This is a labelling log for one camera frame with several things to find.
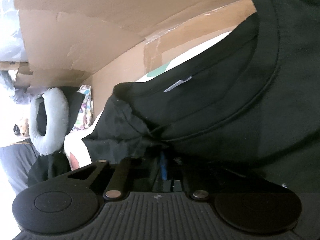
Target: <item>ribbed rubber mat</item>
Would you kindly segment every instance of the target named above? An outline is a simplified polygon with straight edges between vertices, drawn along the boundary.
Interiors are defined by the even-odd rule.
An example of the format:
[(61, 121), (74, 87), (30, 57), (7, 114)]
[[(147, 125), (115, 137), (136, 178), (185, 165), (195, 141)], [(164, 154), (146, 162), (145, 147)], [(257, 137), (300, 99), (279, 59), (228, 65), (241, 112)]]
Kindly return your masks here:
[(184, 193), (132, 192), (105, 204), (96, 219), (76, 232), (41, 236), (21, 232), (15, 240), (301, 240), (293, 232), (250, 236), (220, 221), (207, 203)]

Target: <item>cardboard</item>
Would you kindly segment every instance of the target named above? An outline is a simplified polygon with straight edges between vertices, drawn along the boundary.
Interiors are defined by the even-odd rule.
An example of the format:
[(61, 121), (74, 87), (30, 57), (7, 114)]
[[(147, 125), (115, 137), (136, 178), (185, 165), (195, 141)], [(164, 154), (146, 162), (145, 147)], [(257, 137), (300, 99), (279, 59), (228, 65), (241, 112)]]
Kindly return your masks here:
[(254, 12), (250, 0), (14, 1), (30, 69), (18, 81), (78, 85), (90, 77), (95, 116), (117, 83), (137, 80)]
[(18, 70), (19, 67), (29, 66), (27, 62), (0, 62), (0, 70)]

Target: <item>clothing tag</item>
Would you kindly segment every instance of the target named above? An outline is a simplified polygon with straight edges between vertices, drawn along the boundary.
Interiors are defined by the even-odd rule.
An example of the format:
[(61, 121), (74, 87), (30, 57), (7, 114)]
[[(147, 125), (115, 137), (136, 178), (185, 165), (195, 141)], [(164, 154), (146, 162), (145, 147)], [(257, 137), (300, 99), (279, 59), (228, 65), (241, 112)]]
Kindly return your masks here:
[(170, 87), (168, 87), (164, 92), (169, 92), (170, 90), (174, 89), (175, 87), (177, 87), (178, 85), (189, 81), (192, 78), (192, 76), (188, 77), (187, 79), (180, 79), (179, 81), (175, 82), (173, 85), (171, 85)]

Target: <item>round black foot pad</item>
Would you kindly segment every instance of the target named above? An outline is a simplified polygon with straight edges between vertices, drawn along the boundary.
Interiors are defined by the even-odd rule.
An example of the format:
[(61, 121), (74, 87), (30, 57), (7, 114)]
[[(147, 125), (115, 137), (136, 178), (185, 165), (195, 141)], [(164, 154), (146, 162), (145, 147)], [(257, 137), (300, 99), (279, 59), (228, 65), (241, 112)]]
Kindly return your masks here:
[(214, 200), (220, 217), (233, 227), (255, 234), (292, 229), (301, 214), (301, 201), (288, 193), (221, 193)]
[(12, 204), (18, 224), (35, 233), (58, 234), (89, 222), (99, 207), (97, 196), (75, 181), (43, 182), (18, 194)]

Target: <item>plastic bag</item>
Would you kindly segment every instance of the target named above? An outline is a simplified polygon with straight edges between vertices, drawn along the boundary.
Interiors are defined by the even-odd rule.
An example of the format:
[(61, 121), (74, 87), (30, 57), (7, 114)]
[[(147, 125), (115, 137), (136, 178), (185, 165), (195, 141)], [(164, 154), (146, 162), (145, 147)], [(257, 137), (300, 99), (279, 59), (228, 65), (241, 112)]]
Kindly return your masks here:
[(0, 61), (28, 61), (13, 0), (0, 0)]

